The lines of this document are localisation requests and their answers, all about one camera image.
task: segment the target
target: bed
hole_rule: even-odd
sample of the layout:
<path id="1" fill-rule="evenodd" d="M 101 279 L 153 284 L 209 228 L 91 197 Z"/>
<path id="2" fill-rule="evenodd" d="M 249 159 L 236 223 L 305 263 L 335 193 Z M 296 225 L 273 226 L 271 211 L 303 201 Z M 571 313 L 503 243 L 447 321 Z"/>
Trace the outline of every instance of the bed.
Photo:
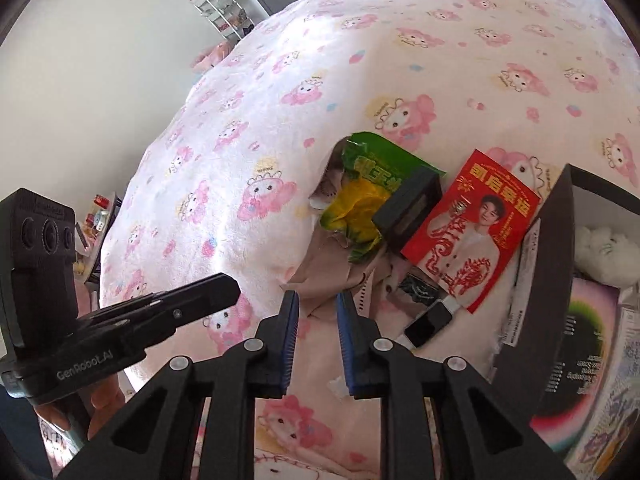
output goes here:
<path id="1" fill-rule="evenodd" d="M 191 89 L 148 147 L 102 250 L 102 306 L 216 272 L 238 304 L 184 327 L 128 370 L 138 389 L 176 354 L 211 358 L 276 313 L 317 216 L 334 146 L 378 133 L 447 172 L 478 148 L 542 200 L 568 162 L 638 195 L 640 58 L 603 0 L 300 0 Z M 483 305 L 417 354 L 490 370 L 510 265 Z M 383 335 L 409 318 L 376 311 Z M 301 320 L 292 385 L 258 402 L 257 446 L 375 478 L 378 405 L 330 387 L 335 322 Z"/>

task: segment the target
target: black box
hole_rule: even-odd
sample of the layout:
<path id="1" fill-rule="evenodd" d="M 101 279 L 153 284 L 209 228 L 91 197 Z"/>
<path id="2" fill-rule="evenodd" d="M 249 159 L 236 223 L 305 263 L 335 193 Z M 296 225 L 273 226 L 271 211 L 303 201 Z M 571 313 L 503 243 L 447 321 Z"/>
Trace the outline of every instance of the black box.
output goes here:
<path id="1" fill-rule="evenodd" d="M 540 405 L 564 332 L 577 226 L 609 226 L 640 242 L 640 200 L 567 164 L 522 244 L 518 278 L 492 384 L 530 419 Z"/>

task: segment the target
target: green snack bag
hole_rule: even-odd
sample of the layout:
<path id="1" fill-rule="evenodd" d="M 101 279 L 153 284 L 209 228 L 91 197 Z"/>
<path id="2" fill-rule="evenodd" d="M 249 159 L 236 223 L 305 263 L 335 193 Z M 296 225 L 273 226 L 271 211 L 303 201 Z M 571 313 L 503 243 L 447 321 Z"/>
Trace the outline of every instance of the green snack bag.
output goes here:
<path id="1" fill-rule="evenodd" d="M 353 134 L 342 150 L 342 163 L 351 183 L 340 190 L 322 213 L 320 225 L 343 233 L 353 244 L 349 261 L 360 262 L 375 250 L 382 236 L 371 218 L 402 181 L 420 166 L 445 173 L 371 132 Z"/>
<path id="2" fill-rule="evenodd" d="M 371 132 L 359 132 L 347 139 L 342 150 L 342 163 L 350 179 L 361 176 L 391 193 L 420 166 L 430 168 L 440 176 L 445 174 L 390 140 Z"/>

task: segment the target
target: camera lens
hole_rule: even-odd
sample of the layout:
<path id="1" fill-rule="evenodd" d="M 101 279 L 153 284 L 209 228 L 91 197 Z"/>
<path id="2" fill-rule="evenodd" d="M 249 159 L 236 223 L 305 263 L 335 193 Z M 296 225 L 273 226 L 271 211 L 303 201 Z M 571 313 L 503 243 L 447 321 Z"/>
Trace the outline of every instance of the camera lens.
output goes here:
<path id="1" fill-rule="evenodd" d="M 47 220 L 42 230 L 42 243 L 47 253 L 54 253 L 58 248 L 58 228 L 55 222 Z"/>
<path id="2" fill-rule="evenodd" d="M 25 218 L 22 222 L 22 243 L 27 249 L 31 249 L 35 241 L 36 228 L 33 225 L 33 218 Z"/>
<path id="3" fill-rule="evenodd" d="M 73 236 L 73 233 L 71 232 L 71 229 L 69 229 L 68 227 L 65 227 L 63 239 L 65 241 L 65 249 L 70 249 L 74 243 L 74 236 Z"/>

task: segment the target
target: colorful book cover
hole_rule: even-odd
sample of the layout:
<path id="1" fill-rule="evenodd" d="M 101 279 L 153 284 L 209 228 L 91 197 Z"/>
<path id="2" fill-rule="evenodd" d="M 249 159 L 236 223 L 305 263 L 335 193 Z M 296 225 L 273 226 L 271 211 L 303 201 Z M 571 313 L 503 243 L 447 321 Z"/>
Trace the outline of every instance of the colorful book cover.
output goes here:
<path id="1" fill-rule="evenodd" d="M 530 426 L 559 456 L 580 438 L 607 370 L 618 320 L 612 286 L 574 278 L 564 335 Z"/>
<path id="2" fill-rule="evenodd" d="M 402 254 L 473 312 L 522 241 L 538 196 L 475 150 Z"/>
<path id="3" fill-rule="evenodd" d="M 565 463 L 577 480 L 596 480 L 640 415 L 640 314 L 620 307 L 616 344 L 588 425 Z"/>

